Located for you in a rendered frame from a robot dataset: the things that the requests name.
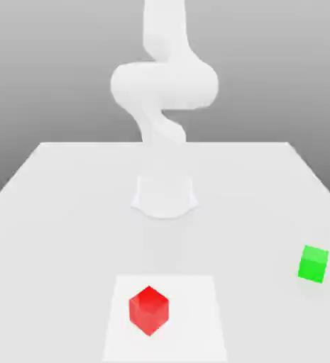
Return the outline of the small red cube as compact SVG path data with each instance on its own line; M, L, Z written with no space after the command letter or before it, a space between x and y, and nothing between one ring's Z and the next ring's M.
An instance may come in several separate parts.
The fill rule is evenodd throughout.
M146 335L151 336L169 319L169 299L151 286L128 301L129 319Z

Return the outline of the small green cube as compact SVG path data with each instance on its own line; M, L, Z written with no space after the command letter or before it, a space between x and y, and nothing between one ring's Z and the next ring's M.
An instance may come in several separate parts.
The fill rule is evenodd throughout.
M305 245L302 251L297 276L319 284L323 283L329 251Z

